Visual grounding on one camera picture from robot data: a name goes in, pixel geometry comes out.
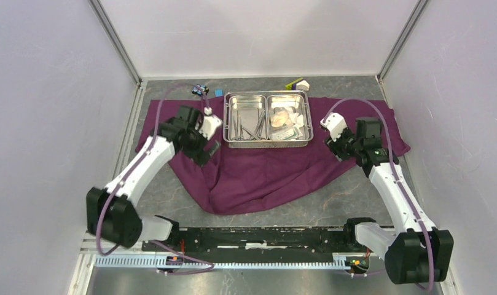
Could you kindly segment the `purple cloth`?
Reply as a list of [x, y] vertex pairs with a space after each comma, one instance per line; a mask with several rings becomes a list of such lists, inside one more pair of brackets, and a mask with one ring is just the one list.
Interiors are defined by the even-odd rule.
[[358, 117], [383, 116], [393, 152], [397, 156], [409, 152], [394, 111], [384, 101], [365, 104], [317, 97], [310, 99], [314, 137], [304, 147], [233, 149], [223, 143], [202, 167], [182, 154], [174, 156], [169, 165], [190, 196], [209, 213], [269, 210], [324, 187], [354, 167], [354, 160], [337, 160], [324, 144], [327, 133], [319, 123], [330, 108], [341, 114], [351, 129]]

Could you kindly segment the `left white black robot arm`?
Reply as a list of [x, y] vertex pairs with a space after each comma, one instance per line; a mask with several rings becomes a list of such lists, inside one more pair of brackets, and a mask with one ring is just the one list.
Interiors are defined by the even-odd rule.
[[141, 217], [136, 207], [148, 184], [174, 156], [184, 155], [204, 166], [219, 149], [218, 142], [210, 149], [207, 145], [221, 125], [209, 106], [199, 110], [181, 105], [175, 116], [156, 121], [126, 168], [104, 187], [92, 187], [87, 193], [87, 230], [96, 237], [98, 251], [102, 240], [124, 248], [151, 240], [169, 251], [179, 246], [176, 222], [162, 216]]

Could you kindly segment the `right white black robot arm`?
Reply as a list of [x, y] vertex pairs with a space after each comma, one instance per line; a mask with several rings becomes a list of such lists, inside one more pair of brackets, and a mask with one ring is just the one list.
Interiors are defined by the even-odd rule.
[[438, 229], [422, 210], [405, 183], [402, 168], [392, 150], [384, 123], [374, 117], [356, 119], [352, 131], [338, 113], [321, 121], [328, 131], [324, 140], [340, 161], [354, 159], [376, 188], [393, 221], [395, 233], [381, 228], [371, 218], [352, 218], [342, 235], [344, 246], [363, 246], [383, 259], [389, 279], [397, 285], [436, 283], [447, 278], [454, 239], [449, 230]]

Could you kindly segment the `steel surgical instruments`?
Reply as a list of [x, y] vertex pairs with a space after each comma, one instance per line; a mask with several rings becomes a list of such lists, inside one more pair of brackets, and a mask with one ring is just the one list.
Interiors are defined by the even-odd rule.
[[259, 108], [234, 109], [230, 115], [227, 139], [230, 141], [267, 140], [267, 116]]

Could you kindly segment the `steel surgical tray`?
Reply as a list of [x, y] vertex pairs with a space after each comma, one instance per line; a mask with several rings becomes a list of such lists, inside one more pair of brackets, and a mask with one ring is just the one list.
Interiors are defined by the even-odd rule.
[[[303, 114], [306, 120], [304, 140], [274, 141], [270, 139], [270, 111], [276, 107], [293, 107]], [[267, 140], [260, 141], [230, 141], [227, 132], [230, 127], [229, 119], [234, 109], [259, 108], [267, 116]], [[252, 92], [229, 92], [224, 96], [224, 126], [223, 139], [230, 148], [300, 148], [306, 146], [314, 137], [308, 95], [302, 90], [272, 90]]]

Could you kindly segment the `black blue toy car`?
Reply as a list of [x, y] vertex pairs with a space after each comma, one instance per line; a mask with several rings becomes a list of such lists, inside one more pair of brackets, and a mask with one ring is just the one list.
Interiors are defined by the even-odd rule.
[[193, 85], [191, 92], [194, 95], [205, 97], [208, 96], [209, 88], [203, 84], [195, 84]]

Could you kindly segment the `packaged gauze and sutures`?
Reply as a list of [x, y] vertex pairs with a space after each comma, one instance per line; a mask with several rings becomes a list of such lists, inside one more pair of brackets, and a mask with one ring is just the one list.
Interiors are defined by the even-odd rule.
[[276, 107], [270, 111], [270, 139], [274, 141], [304, 140], [306, 120], [293, 107]]

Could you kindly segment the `green white toy block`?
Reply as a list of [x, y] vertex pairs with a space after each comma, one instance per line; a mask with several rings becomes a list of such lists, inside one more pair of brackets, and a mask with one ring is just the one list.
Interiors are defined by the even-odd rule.
[[307, 92], [310, 90], [310, 84], [301, 77], [286, 84], [285, 90], [302, 90]]

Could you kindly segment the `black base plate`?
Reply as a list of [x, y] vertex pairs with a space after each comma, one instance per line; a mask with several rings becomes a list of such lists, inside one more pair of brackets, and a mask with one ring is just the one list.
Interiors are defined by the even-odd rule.
[[366, 252], [342, 227], [186, 227], [166, 246], [185, 253], [215, 249], [315, 250], [321, 253]]

